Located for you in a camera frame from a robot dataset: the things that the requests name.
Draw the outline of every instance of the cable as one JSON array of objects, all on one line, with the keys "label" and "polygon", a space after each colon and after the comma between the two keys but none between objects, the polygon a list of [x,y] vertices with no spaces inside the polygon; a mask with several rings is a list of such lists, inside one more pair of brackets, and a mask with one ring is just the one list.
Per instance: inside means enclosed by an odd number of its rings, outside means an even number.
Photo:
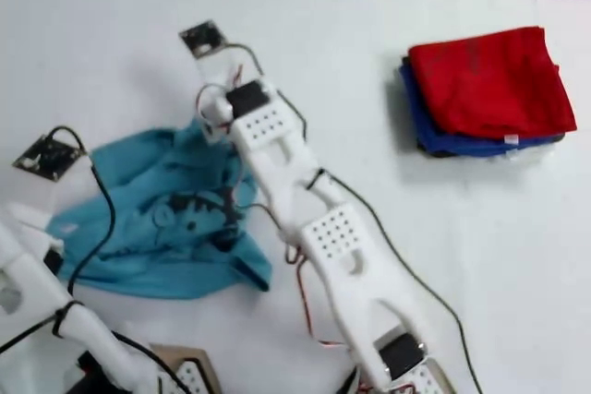
[{"label": "cable", "polygon": [[[55,133],[57,133],[58,131],[67,131],[77,141],[78,147],[85,154],[88,154],[88,152],[86,151],[86,148],[84,147],[84,144],[82,143],[82,139],[80,138],[78,133],[76,131],[74,131],[72,128],[70,128],[69,126],[64,126],[64,125],[56,126],[54,129],[52,129],[49,132],[49,134],[47,135],[47,138],[54,138]],[[106,234],[104,235],[104,237],[102,238],[102,240],[96,246],[94,246],[91,249],[91,251],[82,260],[80,260],[80,262],[74,268],[74,271],[72,271],[72,275],[70,276],[69,280],[67,281],[67,291],[69,292],[70,295],[72,295],[74,293],[74,283],[76,282],[76,279],[78,278],[80,272],[82,272],[82,270],[84,269],[84,267],[86,267],[88,265],[90,260],[109,241],[109,239],[111,238],[111,235],[113,235],[113,230],[115,229],[116,216],[115,216],[115,205],[113,204],[113,200],[109,196],[109,193],[108,193],[106,187],[104,186],[103,180],[101,180],[101,177],[100,177],[99,173],[96,171],[94,164],[90,167],[90,171],[92,172],[92,175],[94,176],[94,180],[96,180],[96,183],[99,186],[101,193],[103,193],[104,199],[106,200],[107,205],[109,207],[109,219],[110,219],[109,220],[109,228],[108,228]]]},{"label": "cable", "polygon": [[366,209],[371,213],[373,220],[378,225],[378,229],[380,230],[382,237],[384,238],[384,240],[386,241],[386,243],[388,244],[388,246],[390,247],[390,249],[392,250],[392,252],[396,256],[398,261],[404,267],[404,269],[406,269],[406,271],[410,274],[410,276],[419,285],[421,285],[423,287],[423,289],[425,291],[427,291],[435,300],[437,300],[441,304],[441,306],[443,306],[445,308],[445,310],[453,317],[453,320],[455,320],[455,324],[460,332],[460,339],[462,341],[462,348],[464,349],[464,357],[465,357],[466,363],[468,365],[468,370],[470,371],[470,376],[472,377],[472,380],[474,381],[474,384],[476,385],[476,390],[478,391],[478,393],[483,394],[482,387],[480,387],[480,383],[478,382],[478,377],[476,376],[476,371],[472,365],[472,360],[470,359],[470,351],[468,351],[468,345],[467,345],[467,341],[466,341],[465,333],[464,333],[464,325],[462,324],[462,320],[460,320],[460,317],[453,310],[453,308],[445,301],[445,299],[443,299],[443,297],[441,297],[425,281],[423,281],[415,273],[415,271],[411,268],[411,266],[406,262],[406,260],[404,260],[404,258],[402,257],[402,255],[400,254],[398,249],[396,249],[396,247],[394,246],[394,243],[390,239],[390,236],[386,233],[386,229],[382,225],[380,217],[376,213],[376,210],[374,210],[373,207],[359,193],[357,193],[351,186],[349,186],[346,182],[344,182],[339,177],[332,174],[330,171],[328,171],[328,174],[332,178],[332,180],[334,180],[334,182],[336,182],[337,184],[342,186],[347,192],[349,192],[353,197],[355,197],[364,207],[366,207]]},{"label": "cable", "polygon": [[[229,44],[227,46],[228,47],[234,47],[234,48],[242,48],[245,51],[247,51],[250,54],[250,56],[252,57],[252,60],[253,60],[253,62],[255,64],[255,66],[257,67],[260,75],[261,76],[264,75],[263,69],[262,69],[262,67],[260,66],[260,63],[259,63],[259,59],[254,54],[254,52],[252,51],[252,49],[250,49],[246,45],[239,44],[239,43],[232,43],[232,44]],[[305,141],[308,141],[308,120],[306,119],[306,117],[304,117],[304,115],[302,113],[299,112],[299,110],[296,108],[296,106],[293,103],[291,103],[289,100],[287,100],[287,98],[285,97],[285,95],[282,92],[280,92],[279,90],[277,92],[278,92],[279,96],[294,111],[294,113],[297,115],[297,117],[301,121],[301,123],[302,123],[302,138]],[[386,241],[386,243],[388,244],[388,246],[390,247],[390,249],[392,250],[392,252],[396,256],[396,258],[398,259],[398,261],[402,264],[402,266],[406,269],[406,271],[410,274],[410,276],[420,286],[422,286],[423,289],[425,291],[427,291],[435,300],[437,300],[441,304],[441,306],[443,306],[443,308],[445,308],[445,310],[453,317],[453,320],[455,321],[455,324],[456,324],[456,326],[457,326],[457,328],[458,328],[458,330],[460,332],[460,339],[462,341],[462,348],[464,349],[464,357],[465,357],[466,363],[468,365],[468,370],[470,371],[470,376],[472,377],[472,380],[473,380],[473,382],[474,382],[474,384],[476,386],[476,390],[478,391],[478,394],[483,394],[482,387],[480,387],[480,383],[478,382],[478,377],[476,375],[476,370],[474,369],[474,367],[472,365],[472,360],[470,359],[470,351],[468,351],[468,345],[467,345],[467,341],[466,341],[466,337],[465,337],[465,333],[464,333],[464,325],[462,323],[462,320],[460,320],[460,317],[453,310],[453,308],[443,299],[443,297],[441,297],[426,282],[424,282],[415,273],[415,271],[411,268],[411,266],[404,260],[404,258],[400,254],[400,252],[394,246],[392,240],[390,239],[390,236],[386,233],[386,230],[385,230],[385,228],[383,227],[383,225],[381,223],[380,217],[378,216],[378,213],[373,209],[373,207],[359,193],[357,193],[351,186],[349,186],[346,182],[344,182],[343,180],[341,180],[340,178],[338,178],[337,176],[335,176],[334,174],[332,174],[330,172],[327,172],[327,173],[332,177],[332,179],[337,184],[339,184],[342,188],[344,188],[346,191],[348,191],[361,204],[363,204],[364,207],[366,207],[366,209],[371,213],[371,216],[373,217],[374,221],[378,225],[378,228],[380,229],[380,233],[381,233],[382,237],[384,238],[384,240]],[[265,210],[268,211],[269,215],[273,218],[273,221],[275,221],[274,220],[274,217],[272,216],[272,214],[269,211],[269,209],[267,209],[264,206],[263,206],[263,208],[265,208]]]},{"label": "cable", "polygon": [[91,249],[91,251],[82,260],[80,260],[80,262],[74,268],[72,275],[70,276],[69,280],[67,281],[67,291],[70,293],[70,295],[72,295],[74,293],[74,283],[76,282],[76,279],[78,278],[78,276],[80,275],[80,273],[82,272],[84,267],[86,267],[88,265],[90,260],[94,256],[96,256],[98,254],[98,252],[101,250],[101,248],[109,241],[109,239],[111,238],[111,235],[113,235],[113,230],[115,229],[116,215],[115,215],[115,205],[113,204],[113,200],[111,199],[111,196],[109,196],[109,193],[108,193],[106,187],[104,186],[103,180],[101,180],[101,177],[100,177],[99,173],[96,171],[96,168],[94,167],[94,165],[91,166],[90,170],[92,172],[92,175],[94,176],[94,179],[96,180],[97,185],[99,186],[99,188],[101,189],[101,192],[103,193],[103,196],[107,202],[107,205],[109,206],[109,228],[107,229],[107,232],[104,235],[103,239],[96,246],[94,246]]},{"label": "cable", "polygon": [[32,327],[25,329],[20,334],[18,334],[15,338],[7,341],[4,345],[0,346],[0,354],[8,351],[10,348],[15,346],[17,343],[25,340],[30,336],[33,332],[37,331],[38,329],[43,328],[45,325],[52,323],[57,318],[57,314],[52,314],[46,319],[42,320],[39,323],[36,323]]},{"label": "cable", "polygon": [[124,336],[123,334],[120,334],[118,332],[115,331],[111,331],[113,332],[113,335],[122,343],[124,343],[127,346],[130,346],[131,348],[141,352],[142,354],[144,354],[145,356],[147,356],[148,358],[150,358],[151,360],[153,360],[153,362],[155,362],[158,366],[160,366],[162,368],[162,370],[170,377],[173,379],[173,381],[176,383],[176,385],[181,388],[181,390],[185,393],[185,394],[192,394],[191,391],[189,390],[189,388],[187,388],[187,385],[185,385],[182,380],[180,378],[178,378],[178,376],[175,374],[175,372],[170,368],[170,366],[168,366],[160,357],[158,357],[157,354],[155,354],[153,351],[149,350],[148,348],[146,348],[145,346],[140,345],[139,343],[137,343],[136,341],[133,341],[132,339],[130,339],[129,337]]},{"label": "cable", "polygon": [[252,48],[250,48],[249,46],[247,46],[243,43],[227,43],[222,49],[224,49],[224,48],[238,48],[240,50],[246,51],[248,53],[248,55],[250,55],[250,58],[252,59],[252,62],[255,64],[257,71],[259,71],[259,74],[261,76],[265,75],[265,72],[262,70],[262,66],[259,62],[257,55],[255,54],[254,51],[252,51]]},{"label": "cable", "polygon": [[80,148],[80,150],[86,154],[86,148],[84,147],[84,144],[82,143],[82,139],[80,138],[78,133],[76,131],[74,131],[72,128],[70,128],[69,126],[65,126],[65,125],[56,126],[54,129],[52,129],[49,132],[49,134],[47,135],[47,138],[54,138],[55,133],[57,133],[59,131],[66,131],[67,133],[69,133],[70,136],[72,136],[76,140],[76,143],[78,143],[78,148]]},{"label": "cable", "polygon": [[[67,131],[69,134],[71,134],[72,137],[77,141],[79,148],[82,151],[84,151],[85,153],[87,152],[79,135],[76,133],[76,131],[69,128],[68,126],[61,125],[61,126],[55,127],[54,129],[52,129],[49,132],[47,137],[53,138],[55,133],[57,133],[58,131],[61,131],[61,130]],[[109,241],[109,239],[111,238],[111,235],[113,234],[113,230],[115,229],[116,214],[115,214],[115,205],[113,204],[113,200],[111,199],[111,196],[109,196],[109,193],[103,183],[103,180],[101,179],[101,177],[100,177],[98,171],[96,170],[96,168],[94,167],[94,165],[91,166],[90,170],[92,172],[92,175],[94,176],[94,179],[96,180],[97,185],[99,186],[99,188],[101,189],[101,192],[103,193],[103,196],[107,202],[107,205],[109,206],[109,219],[110,219],[109,220],[109,228],[108,228],[107,233],[105,234],[104,238],[96,246],[94,246],[91,249],[91,251],[82,260],[80,260],[80,262],[77,264],[76,268],[72,272],[72,275],[70,276],[70,278],[67,282],[67,291],[70,293],[70,295],[74,292],[74,283],[76,282],[76,279],[78,278],[80,272],[82,272],[82,270],[84,269],[84,267],[86,267],[88,265],[90,260],[96,254],[98,254],[98,252],[101,250],[101,248]],[[66,306],[66,308],[64,308],[61,311],[62,313],[64,313],[64,316],[67,314],[67,309],[72,304],[74,304],[74,302],[70,302],[70,304],[68,304]],[[3,345],[0,348],[0,353],[5,351],[5,348],[8,349],[8,348],[14,346],[15,344],[17,344],[19,341],[25,339],[30,334],[35,332],[37,329],[42,328],[43,326],[47,325],[48,323],[51,323],[54,320],[57,320],[58,313],[53,314],[52,316],[46,318],[42,322],[39,322],[38,324],[34,325],[33,327],[27,329],[23,333],[16,336],[13,340],[9,341],[6,345]],[[54,334],[59,337],[59,325],[57,323],[55,325],[56,325],[56,328],[54,328]],[[141,346],[139,343],[134,342],[132,339],[130,339],[122,334],[119,334],[118,332],[113,331],[113,334],[118,340],[122,341],[124,344],[131,346],[132,348],[135,348],[136,350],[144,353],[146,356],[148,356],[150,359],[152,359],[157,365],[159,365],[162,368],[162,370],[166,374],[168,374],[169,377],[171,377],[174,380],[174,382],[183,390],[183,392],[185,392],[186,394],[191,394],[191,391],[187,388],[187,386],[178,378],[178,376],[173,372],[173,370],[165,362],[163,362],[163,360],[160,357],[158,357],[158,355],[156,355],[154,352],[148,350],[147,348]]]},{"label": "cable", "polygon": [[[252,59],[253,64],[257,68],[259,75],[261,77],[263,77],[265,75],[265,71],[262,69],[262,65],[260,64],[257,55],[252,50],[252,48],[250,48],[249,46],[247,46],[243,43],[227,43],[224,46],[224,48],[238,48],[238,49],[246,51],[248,53],[248,55],[250,55],[250,58]],[[299,118],[300,122],[302,123],[302,133],[304,135],[304,140],[307,140],[308,139],[308,121],[302,115],[302,113],[299,112],[299,110],[296,108],[296,106],[293,103],[291,103],[291,101],[289,99],[287,99],[285,97],[285,94],[283,94],[281,90],[277,90],[277,94],[279,95],[279,97],[281,97],[283,99],[283,101],[287,104],[287,106],[289,106],[292,109],[292,111],[295,113],[295,115],[297,115],[297,117]]]}]

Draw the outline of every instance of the stack of folded cloth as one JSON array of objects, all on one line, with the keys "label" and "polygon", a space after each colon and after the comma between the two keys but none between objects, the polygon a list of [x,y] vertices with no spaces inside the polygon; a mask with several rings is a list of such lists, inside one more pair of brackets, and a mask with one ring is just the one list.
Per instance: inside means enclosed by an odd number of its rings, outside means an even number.
[{"label": "stack of folded cloth", "polygon": [[400,72],[418,145],[433,156],[490,157],[576,129],[541,28],[418,45],[408,55]]}]

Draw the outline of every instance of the white tablecloth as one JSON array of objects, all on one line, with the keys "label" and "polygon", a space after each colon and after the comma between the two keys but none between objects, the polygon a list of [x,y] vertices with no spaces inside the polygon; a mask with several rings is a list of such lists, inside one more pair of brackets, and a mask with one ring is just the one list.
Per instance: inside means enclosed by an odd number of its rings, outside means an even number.
[{"label": "white tablecloth", "polygon": [[[185,125],[201,80],[177,33],[214,19],[251,45],[309,121],[326,166],[375,206],[403,255],[457,309],[487,393],[583,392],[591,345],[591,0],[0,0],[0,158],[57,124],[89,147]],[[540,162],[428,159],[394,70],[409,46],[547,29],[579,130]],[[330,393],[351,363],[306,332],[293,269],[262,214],[269,293],[192,302],[78,290],[112,326],[207,350],[226,393]],[[475,392],[455,325],[392,262],[392,291],[461,393]],[[318,335],[338,339],[305,272]]]}]

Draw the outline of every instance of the blue towel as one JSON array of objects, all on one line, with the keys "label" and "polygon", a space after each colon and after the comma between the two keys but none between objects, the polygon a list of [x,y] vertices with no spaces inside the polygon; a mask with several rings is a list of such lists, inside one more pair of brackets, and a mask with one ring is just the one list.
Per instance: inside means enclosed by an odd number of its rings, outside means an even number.
[{"label": "blue towel", "polygon": [[511,149],[524,149],[546,145],[560,140],[557,137],[535,137],[520,139],[518,145],[504,143],[501,140],[477,138],[448,134],[438,128],[430,116],[425,100],[420,91],[413,69],[408,63],[400,67],[406,87],[410,110],[415,122],[416,136],[419,143],[429,153],[448,152],[460,156],[491,157],[503,154]]},{"label": "blue towel", "polygon": [[[113,236],[79,282],[115,293],[194,299],[238,282],[269,290],[271,264],[245,233],[256,186],[229,144],[208,145],[193,122],[156,129],[96,149],[92,161],[115,204]],[[64,239],[59,277],[67,279],[109,225],[97,196],[54,217],[48,233]]]}]

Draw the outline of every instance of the white label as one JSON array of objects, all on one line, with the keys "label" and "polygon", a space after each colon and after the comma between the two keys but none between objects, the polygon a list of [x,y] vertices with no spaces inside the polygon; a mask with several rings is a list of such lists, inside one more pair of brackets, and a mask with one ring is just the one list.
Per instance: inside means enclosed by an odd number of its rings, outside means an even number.
[{"label": "white label", "polygon": [[508,145],[519,145],[519,136],[516,134],[508,134],[505,136],[505,143]]}]

